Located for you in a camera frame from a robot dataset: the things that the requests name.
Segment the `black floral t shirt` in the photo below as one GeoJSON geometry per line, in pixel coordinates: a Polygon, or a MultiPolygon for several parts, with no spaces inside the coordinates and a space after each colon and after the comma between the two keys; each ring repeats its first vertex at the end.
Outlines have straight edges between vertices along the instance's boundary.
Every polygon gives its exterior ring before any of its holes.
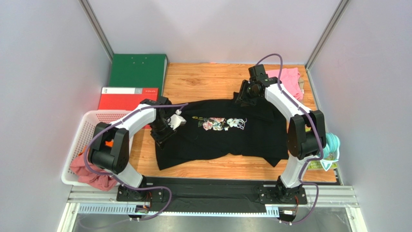
{"type": "Polygon", "coordinates": [[[181,116],[186,124],[156,149],[160,170],[193,160],[212,160],[227,154],[261,157],[275,167],[289,157],[286,119],[265,99],[241,106],[233,98],[188,103],[181,116]]]}

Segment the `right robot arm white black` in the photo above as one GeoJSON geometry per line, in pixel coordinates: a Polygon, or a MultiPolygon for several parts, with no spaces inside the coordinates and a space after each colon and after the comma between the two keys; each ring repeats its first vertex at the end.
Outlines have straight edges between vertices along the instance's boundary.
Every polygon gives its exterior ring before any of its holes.
{"type": "Polygon", "coordinates": [[[250,67],[249,75],[249,80],[241,84],[236,103],[255,106],[259,99],[265,99],[286,118],[290,156],[278,182],[285,189],[297,188],[303,184],[302,177],[309,161],[322,154],[326,145],[324,114],[299,102],[278,78],[268,77],[262,64],[250,67]]]}

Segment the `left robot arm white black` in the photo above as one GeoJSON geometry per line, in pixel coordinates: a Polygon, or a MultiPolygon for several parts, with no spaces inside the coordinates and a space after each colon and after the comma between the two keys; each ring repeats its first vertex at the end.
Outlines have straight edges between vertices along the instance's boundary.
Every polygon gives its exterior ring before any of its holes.
{"type": "Polygon", "coordinates": [[[133,137],[150,125],[155,144],[164,147],[182,123],[173,120],[180,116],[183,107],[185,104],[171,104],[165,97],[159,101],[145,99],[122,118],[98,123],[84,153],[87,169],[97,175],[112,177],[129,189],[142,191],[144,176],[129,161],[133,137]]]}

